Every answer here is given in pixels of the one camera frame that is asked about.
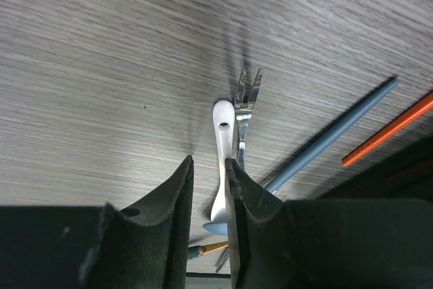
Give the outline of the green handled fork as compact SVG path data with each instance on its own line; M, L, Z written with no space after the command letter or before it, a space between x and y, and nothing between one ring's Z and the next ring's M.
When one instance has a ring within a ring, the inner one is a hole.
M208 254L210 252L214 252L217 250L220 250L222 248L228 247L229 242L217 242L207 245L197 245L197 246L190 246L187 251L187 260L190 261L192 259L196 259L201 257L204 254Z

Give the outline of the white spoon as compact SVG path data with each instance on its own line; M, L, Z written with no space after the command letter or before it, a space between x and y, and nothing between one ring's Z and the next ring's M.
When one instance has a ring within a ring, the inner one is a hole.
M233 130L235 124L233 104L227 100L217 102L214 105L212 117L219 161L219 188L212 205L210 220L212 222L223 222L226 219L225 160L232 157L233 151Z

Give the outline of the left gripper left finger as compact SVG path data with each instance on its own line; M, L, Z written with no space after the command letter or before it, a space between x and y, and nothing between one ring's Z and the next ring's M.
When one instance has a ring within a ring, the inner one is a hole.
M2 206L2 288L183 288L194 166L126 208Z

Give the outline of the blue silicone spoon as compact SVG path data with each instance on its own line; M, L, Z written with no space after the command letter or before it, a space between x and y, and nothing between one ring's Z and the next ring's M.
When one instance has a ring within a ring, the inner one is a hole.
M295 159L285 167L276 177L274 177L265 189L275 194L278 189L292 178L297 172L302 170L308 163L320 155L325 149L356 124L366 113L368 113L376 104L384 99L397 85L399 80L395 77L388 79L379 87L366 95L351 109L344 113L343 117L334 123L323 135L318 137L311 145L307 146ZM203 228L217 236L227 235L227 213L223 222L208 222L203 224Z

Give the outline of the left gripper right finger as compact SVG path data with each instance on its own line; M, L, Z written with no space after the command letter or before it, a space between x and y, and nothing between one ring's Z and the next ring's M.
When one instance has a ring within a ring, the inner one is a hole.
M431 288L432 203L282 201L225 161L234 288Z

